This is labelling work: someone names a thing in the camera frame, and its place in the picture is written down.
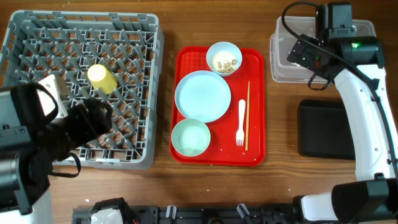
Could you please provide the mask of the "yellow plastic cup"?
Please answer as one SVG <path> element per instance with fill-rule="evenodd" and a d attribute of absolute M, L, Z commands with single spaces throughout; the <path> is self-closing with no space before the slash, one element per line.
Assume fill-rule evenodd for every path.
<path fill-rule="evenodd" d="M 95 90 L 101 90 L 105 95 L 112 93 L 118 81 L 116 77 L 103 65 L 92 65 L 87 71 L 87 77 Z"/>

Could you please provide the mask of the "small light blue bowl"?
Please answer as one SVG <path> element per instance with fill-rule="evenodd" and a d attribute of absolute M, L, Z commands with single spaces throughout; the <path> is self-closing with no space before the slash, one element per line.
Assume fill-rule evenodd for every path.
<path fill-rule="evenodd" d="M 214 56 L 214 54 L 216 54 L 217 52 L 220 52 L 220 51 L 230 52 L 238 60 L 238 67 L 235 71 L 233 71 L 231 73 L 219 73 L 212 69 L 211 62 L 210 62 L 211 58 L 212 58 L 212 56 Z M 213 44 L 208 49 L 208 51 L 206 53 L 206 62 L 212 72 L 214 72 L 222 77 L 227 77 L 227 76 L 232 75 L 234 72 L 236 72 L 240 68 L 240 66 L 243 62 L 243 55 L 242 55 L 240 49 L 236 45 L 232 44 L 231 42 L 217 42 L 217 43 Z"/>

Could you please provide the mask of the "green bowl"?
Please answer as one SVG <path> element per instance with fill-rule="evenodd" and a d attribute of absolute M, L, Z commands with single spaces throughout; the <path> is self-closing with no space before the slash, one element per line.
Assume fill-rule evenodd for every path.
<path fill-rule="evenodd" d="M 203 154 L 210 145 L 208 126 L 197 119 L 183 119 L 172 130 L 171 142 L 174 149 L 186 157 Z"/>

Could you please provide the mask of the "large light blue plate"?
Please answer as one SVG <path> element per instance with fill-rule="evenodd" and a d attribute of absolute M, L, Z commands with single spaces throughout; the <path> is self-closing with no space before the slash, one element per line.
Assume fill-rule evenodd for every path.
<path fill-rule="evenodd" d="M 231 103 L 231 90 L 221 76 L 206 70 L 189 73 L 175 89 L 175 105 L 187 119 L 210 123 L 221 118 Z"/>

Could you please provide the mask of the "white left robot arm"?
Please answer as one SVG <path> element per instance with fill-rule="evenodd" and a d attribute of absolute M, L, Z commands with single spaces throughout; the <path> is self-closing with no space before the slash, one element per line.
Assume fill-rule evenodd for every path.
<path fill-rule="evenodd" d="M 74 178 L 55 172 L 53 163 L 111 130 L 112 108 L 95 98 L 70 108 L 58 118 L 58 103 L 39 83 L 1 89 L 1 223 L 53 223 L 49 177 Z"/>

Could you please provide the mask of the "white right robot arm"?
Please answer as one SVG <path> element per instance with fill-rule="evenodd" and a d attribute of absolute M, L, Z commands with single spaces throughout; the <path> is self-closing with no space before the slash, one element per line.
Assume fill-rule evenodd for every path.
<path fill-rule="evenodd" d="M 397 130 L 378 39 L 358 36 L 348 2 L 316 4 L 315 36 L 301 34 L 287 59 L 334 84 L 348 116 L 356 181 L 295 197 L 301 222 L 397 219 Z"/>

